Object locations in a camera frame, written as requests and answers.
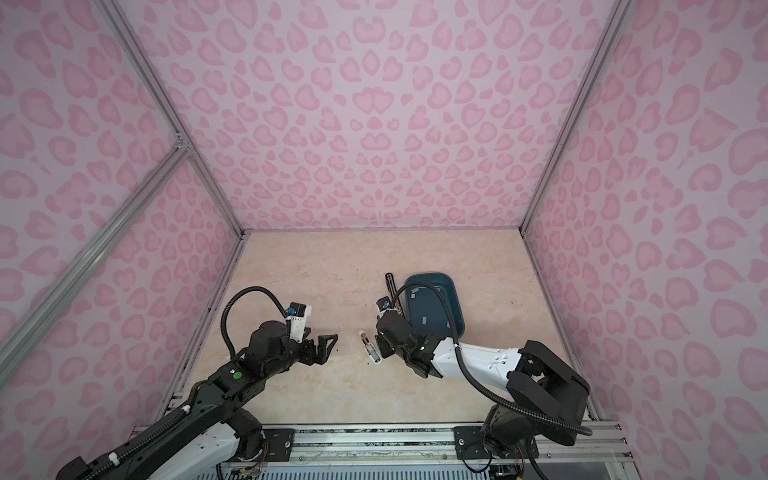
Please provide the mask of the pink small stapler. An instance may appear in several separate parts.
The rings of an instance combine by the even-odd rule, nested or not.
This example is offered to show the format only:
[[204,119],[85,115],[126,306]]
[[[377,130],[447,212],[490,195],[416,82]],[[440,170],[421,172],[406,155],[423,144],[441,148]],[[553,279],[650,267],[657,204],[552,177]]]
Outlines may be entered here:
[[379,355],[379,352],[373,342],[370,340],[367,333],[363,330],[360,330],[358,332],[358,335],[361,339],[361,342],[363,344],[364,350],[370,360],[370,362],[374,365],[379,365],[382,361],[381,356]]

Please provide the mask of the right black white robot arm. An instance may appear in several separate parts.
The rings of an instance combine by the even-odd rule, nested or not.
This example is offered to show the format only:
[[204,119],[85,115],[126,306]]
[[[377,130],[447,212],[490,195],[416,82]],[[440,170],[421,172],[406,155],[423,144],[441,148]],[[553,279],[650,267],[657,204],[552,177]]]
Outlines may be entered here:
[[480,442],[505,458],[542,436],[570,447],[593,431],[583,425],[588,382],[543,343],[497,349],[418,332],[395,310],[381,313],[376,341],[385,358],[398,356],[421,378],[461,378],[493,402]]

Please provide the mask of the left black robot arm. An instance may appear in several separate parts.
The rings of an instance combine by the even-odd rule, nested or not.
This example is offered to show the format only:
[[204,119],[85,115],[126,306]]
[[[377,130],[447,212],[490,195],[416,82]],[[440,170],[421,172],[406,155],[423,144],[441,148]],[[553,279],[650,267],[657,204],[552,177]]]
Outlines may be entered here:
[[167,479],[195,477],[229,461],[260,463],[273,452],[262,423],[245,408],[267,381],[291,366],[325,364],[337,335],[290,337],[287,323],[267,321],[249,345],[197,382],[180,406],[142,433],[91,462],[77,457],[59,479]]

